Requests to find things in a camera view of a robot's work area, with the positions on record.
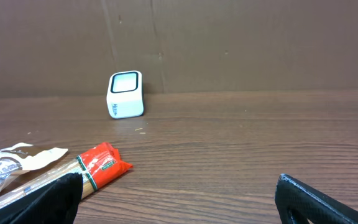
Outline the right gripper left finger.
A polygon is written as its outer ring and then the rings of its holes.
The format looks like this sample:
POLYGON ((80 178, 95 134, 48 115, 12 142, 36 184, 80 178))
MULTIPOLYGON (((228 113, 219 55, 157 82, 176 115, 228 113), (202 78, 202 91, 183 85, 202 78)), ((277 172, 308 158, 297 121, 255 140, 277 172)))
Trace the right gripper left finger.
POLYGON ((82 175, 66 174, 0 209, 0 223, 72 224, 82 191, 82 175))

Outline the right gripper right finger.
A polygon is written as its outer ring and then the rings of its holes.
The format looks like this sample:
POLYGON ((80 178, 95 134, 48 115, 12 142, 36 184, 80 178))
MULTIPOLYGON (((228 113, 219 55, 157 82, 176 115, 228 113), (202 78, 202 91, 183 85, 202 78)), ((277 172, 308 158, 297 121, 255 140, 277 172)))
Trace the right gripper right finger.
POLYGON ((288 174, 278 178, 274 199, 282 223, 358 223, 357 210, 288 174))

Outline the orange spaghetti package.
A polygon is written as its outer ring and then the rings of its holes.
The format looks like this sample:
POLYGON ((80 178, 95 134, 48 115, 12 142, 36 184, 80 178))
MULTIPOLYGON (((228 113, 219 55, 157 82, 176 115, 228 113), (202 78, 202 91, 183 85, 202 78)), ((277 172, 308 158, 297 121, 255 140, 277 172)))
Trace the orange spaghetti package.
POLYGON ((121 159, 118 149, 113 148, 108 142, 103 142, 76 156, 70 162, 0 196, 0 212, 23 198, 33 200, 48 185, 56 183, 67 174, 82 176, 81 197, 85 198, 131 168, 133 165, 121 159))

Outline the beige brown snack pouch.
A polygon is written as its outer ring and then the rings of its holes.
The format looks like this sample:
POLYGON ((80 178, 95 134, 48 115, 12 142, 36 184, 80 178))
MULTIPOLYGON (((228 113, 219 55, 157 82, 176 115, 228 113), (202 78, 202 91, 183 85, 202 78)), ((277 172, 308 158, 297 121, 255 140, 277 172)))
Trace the beige brown snack pouch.
POLYGON ((0 192, 18 176, 46 167, 67 153, 59 147, 35 146, 24 142, 0 150, 0 192))

